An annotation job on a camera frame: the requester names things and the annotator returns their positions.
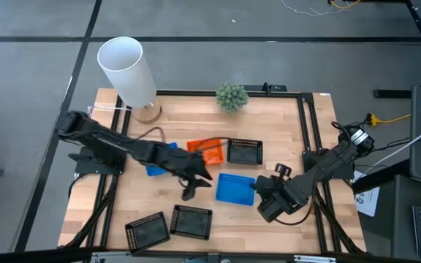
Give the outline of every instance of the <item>white cylinder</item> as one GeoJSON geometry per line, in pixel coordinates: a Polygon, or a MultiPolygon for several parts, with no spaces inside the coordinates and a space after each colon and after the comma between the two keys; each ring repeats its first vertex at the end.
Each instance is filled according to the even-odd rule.
{"type": "Polygon", "coordinates": [[[153,102],[157,87],[143,46],[136,39],[110,39],[99,49],[96,59],[123,102],[131,107],[142,107],[153,102]]]}

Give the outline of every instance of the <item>black tray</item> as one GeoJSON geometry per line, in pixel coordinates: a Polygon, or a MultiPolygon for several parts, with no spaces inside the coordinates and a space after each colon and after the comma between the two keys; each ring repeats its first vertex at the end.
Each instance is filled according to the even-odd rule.
{"type": "Polygon", "coordinates": [[[124,226],[131,253],[170,240],[163,212],[133,221],[124,226]]]}
{"type": "Polygon", "coordinates": [[[212,210],[175,205],[170,233],[183,237],[209,240],[212,210]]]}
{"type": "Polygon", "coordinates": [[[227,161],[233,164],[262,164],[262,141],[229,139],[227,161]]]}

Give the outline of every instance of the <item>blue plastic tray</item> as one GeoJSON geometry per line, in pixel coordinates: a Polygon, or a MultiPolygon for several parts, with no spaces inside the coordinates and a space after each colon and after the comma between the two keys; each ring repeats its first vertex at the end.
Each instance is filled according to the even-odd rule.
{"type": "Polygon", "coordinates": [[[254,178],[221,173],[217,183],[216,199],[238,205],[253,205],[254,190],[249,186],[254,178]]]}
{"type": "MultiPolygon", "coordinates": [[[[178,145],[176,144],[176,142],[170,143],[169,146],[170,148],[178,148],[178,145]]],[[[145,166],[145,171],[147,172],[148,176],[157,176],[157,175],[161,175],[167,172],[162,168],[150,166],[150,165],[145,166]]]]}

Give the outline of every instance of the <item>green plant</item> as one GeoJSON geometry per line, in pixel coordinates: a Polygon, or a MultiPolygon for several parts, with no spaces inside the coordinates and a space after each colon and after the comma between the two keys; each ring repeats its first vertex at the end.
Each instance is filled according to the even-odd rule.
{"type": "Polygon", "coordinates": [[[216,92],[217,104],[228,113],[234,113],[248,104],[249,96],[242,85],[225,83],[216,92]]]}

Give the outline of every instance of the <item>wooden tabletop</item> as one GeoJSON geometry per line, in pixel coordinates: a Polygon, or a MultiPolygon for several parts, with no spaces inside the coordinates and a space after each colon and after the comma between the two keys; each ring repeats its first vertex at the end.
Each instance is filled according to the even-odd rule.
{"type": "MultiPolygon", "coordinates": [[[[322,145],[331,148],[337,145],[338,130],[331,127],[335,120],[333,103],[329,94],[313,94],[322,145]]],[[[230,164],[207,166],[213,177],[213,187],[198,188],[193,199],[181,200],[183,188],[176,177],[163,174],[148,177],[145,167],[131,158],[126,160],[123,175],[120,176],[107,248],[128,250],[124,225],[139,218],[163,211],[168,227],[174,205],[187,205],[211,209],[213,221],[209,240],[196,240],[171,235],[168,242],[149,248],[156,251],[206,251],[238,253],[319,253],[314,212],[298,226],[283,226],[277,222],[267,223],[257,212],[260,197],[255,194],[252,207],[234,205],[215,200],[217,180],[220,172],[256,178],[258,175],[274,175],[277,163],[292,168],[292,176],[303,174],[301,152],[303,138],[300,128],[297,100],[283,98],[254,98],[236,115],[223,113],[211,96],[157,96],[162,103],[162,116],[152,124],[141,124],[133,118],[129,122],[128,136],[136,137],[153,126],[165,131],[167,142],[176,142],[186,149],[189,140],[207,137],[234,137],[263,141],[263,165],[251,166],[230,164]]],[[[100,88],[95,105],[114,107],[114,89],[100,88]]],[[[311,147],[314,138],[306,105],[308,131],[311,147]]],[[[95,108],[92,118],[109,127],[113,111],[95,108]]],[[[159,133],[146,139],[160,140],[159,133]]],[[[223,147],[224,156],[227,148],[223,147]]],[[[59,245],[68,243],[91,215],[98,175],[89,175],[72,190],[59,245]]],[[[360,220],[355,207],[352,190],[342,180],[331,180],[335,215],[355,244],[365,249],[360,220]]],[[[300,220],[308,205],[293,215],[282,214],[278,219],[286,222],[300,220]]],[[[94,243],[99,244],[103,218],[97,224],[94,243]]],[[[329,223],[324,218],[327,246],[333,249],[329,223]]]]}

